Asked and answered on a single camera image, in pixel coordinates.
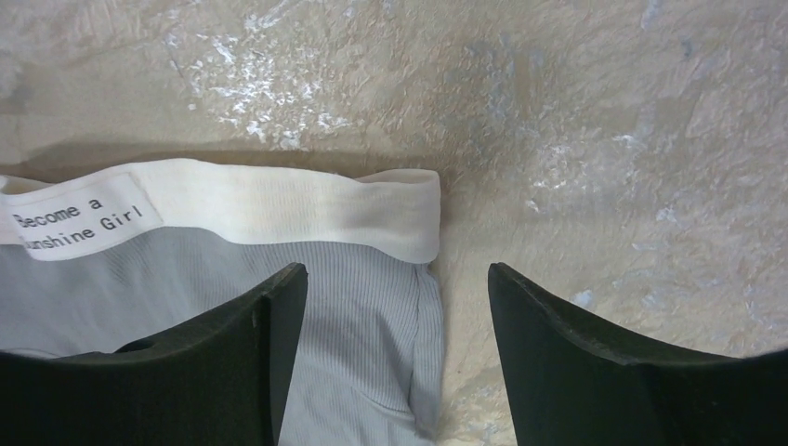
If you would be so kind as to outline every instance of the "white elastic waistband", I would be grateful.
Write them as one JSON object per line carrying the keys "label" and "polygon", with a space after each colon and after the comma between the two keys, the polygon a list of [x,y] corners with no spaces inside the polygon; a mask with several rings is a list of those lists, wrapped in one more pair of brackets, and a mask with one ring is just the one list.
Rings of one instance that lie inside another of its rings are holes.
{"label": "white elastic waistband", "polygon": [[231,243],[342,242],[410,263],[438,255],[440,183],[419,169],[357,179],[186,159],[123,164],[57,185],[0,176],[0,244],[87,256],[160,227]]}

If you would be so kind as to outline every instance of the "textured floor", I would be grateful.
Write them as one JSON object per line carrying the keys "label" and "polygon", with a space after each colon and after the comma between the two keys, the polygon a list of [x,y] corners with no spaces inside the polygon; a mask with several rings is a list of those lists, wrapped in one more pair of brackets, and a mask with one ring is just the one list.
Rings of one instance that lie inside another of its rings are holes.
{"label": "textured floor", "polygon": [[788,347],[782,0],[0,0],[0,162],[441,172],[442,444],[513,445],[486,268],[732,356]]}

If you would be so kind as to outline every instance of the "clothing label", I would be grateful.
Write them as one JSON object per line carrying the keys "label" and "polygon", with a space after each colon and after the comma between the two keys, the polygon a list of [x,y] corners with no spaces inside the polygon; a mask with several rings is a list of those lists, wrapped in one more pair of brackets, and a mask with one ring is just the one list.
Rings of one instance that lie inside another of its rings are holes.
{"label": "clothing label", "polygon": [[22,245],[37,260],[87,256],[163,225],[128,174],[35,203],[7,204],[6,213]]}

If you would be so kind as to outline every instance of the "gray fabric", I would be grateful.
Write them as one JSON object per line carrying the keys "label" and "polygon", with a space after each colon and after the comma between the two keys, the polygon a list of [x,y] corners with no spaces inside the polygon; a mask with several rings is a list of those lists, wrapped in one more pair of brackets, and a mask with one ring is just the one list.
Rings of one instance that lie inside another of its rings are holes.
{"label": "gray fabric", "polygon": [[426,265],[343,243],[238,245],[205,230],[154,230],[60,262],[0,246],[0,349],[115,351],[242,294],[291,262],[309,300],[281,445],[427,445],[443,358]]}

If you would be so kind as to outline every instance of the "underwear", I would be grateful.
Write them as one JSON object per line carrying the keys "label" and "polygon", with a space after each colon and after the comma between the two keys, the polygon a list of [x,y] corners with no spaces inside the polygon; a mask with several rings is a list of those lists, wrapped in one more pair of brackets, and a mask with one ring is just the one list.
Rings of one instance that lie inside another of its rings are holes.
{"label": "underwear", "polygon": [[354,180],[167,160],[55,186],[5,181],[0,350],[111,353],[300,263],[309,290],[279,444],[433,444],[434,172]]}

